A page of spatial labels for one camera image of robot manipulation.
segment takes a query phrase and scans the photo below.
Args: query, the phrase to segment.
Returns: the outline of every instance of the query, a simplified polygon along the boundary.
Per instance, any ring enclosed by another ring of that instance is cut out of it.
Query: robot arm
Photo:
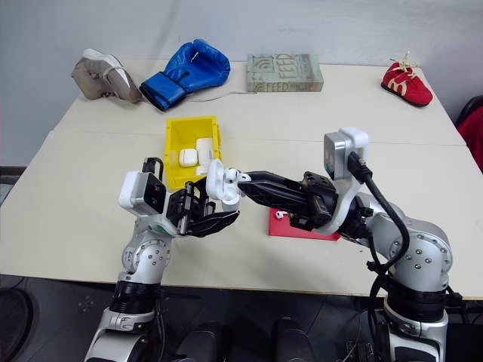
[[[387,203],[374,183],[369,189],[375,187],[385,207],[374,196],[358,192],[364,179],[372,177],[363,162],[367,134],[345,128],[326,134],[324,145],[325,168],[331,179],[305,172],[303,180],[296,182],[257,171],[246,173],[248,177],[237,186],[258,204],[287,212],[293,227],[324,235],[339,232],[346,240],[369,247],[375,260],[368,267],[378,273],[371,298],[380,287],[388,291],[386,324],[374,328],[386,329],[374,336],[380,339],[375,340],[380,357],[444,361],[445,291],[452,264],[447,236],[430,222],[406,217]],[[213,182],[210,171],[208,183]],[[388,262],[381,265],[378,253]]]
[[[158,177],[156,163],[160,165]],[[215,213],[215,204],[205,191],[205,179],[168,194],[161,182],[162,170],[161,160],[147,158],[141,172],[131,171],[125,177],[118,201],[137,218],[131,241],[122,253],[123,268],[111,305],[103,311],[87,362],[148,358],[152,353],[148,338],[152,323],[158,323],[156,318],[161,317],[156,301],[170,260],[171,241],[218,232],[238,217],[237,210]]]

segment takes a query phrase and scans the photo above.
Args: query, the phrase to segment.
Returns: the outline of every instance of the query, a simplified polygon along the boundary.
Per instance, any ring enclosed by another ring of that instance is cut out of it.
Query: red mat
[[[332,235],[322,235],[318,232],[308,232],[306,230],[293,228],[290,226],[290,218],[287,214],[283,219],[277,219],[275,213],[277,209],[270,208],[269,217],[269,235],[271,236],[288,236],[291,238],[305,238],[305,239],[320,239],[320,240],[332,240],[336,241],[340,238],[340,235],[336,232]]]

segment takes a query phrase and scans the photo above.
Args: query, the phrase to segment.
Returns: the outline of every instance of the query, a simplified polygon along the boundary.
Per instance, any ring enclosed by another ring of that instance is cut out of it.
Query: shoe lace
[[[390,58],[390,60],[392,60],[393,62],[398,62],[399,64],[399,66],[393,68],[392,70],[402,70],[403,72],[408,74],[408,77],[414,78],[416,76],[416,73],[414,72],[413,68],[417,68],[418,64],[416,62],[409,63],[408,60],[410,54],[411,52],[407,51],[403,60],[396,60],[393,58]]]

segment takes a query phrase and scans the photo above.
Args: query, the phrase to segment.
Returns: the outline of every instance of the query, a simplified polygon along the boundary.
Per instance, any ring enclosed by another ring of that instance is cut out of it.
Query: yellow bin
[[[179,164],[182,149],[195,149],[198,138],[213,138],[214,158],[221,156],[221,132],[216,115],[190,118],[169,118],[166,123],[165,173],[168,188],[178,190],[187,181],[198,181],[205,176],[196,175],[196,166],[181,167]]]

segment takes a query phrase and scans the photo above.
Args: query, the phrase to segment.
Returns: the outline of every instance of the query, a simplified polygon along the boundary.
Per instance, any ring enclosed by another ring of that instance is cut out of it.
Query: book cover
[[[314,54],[249,54],[249,92],[320,92],[324,79]]]

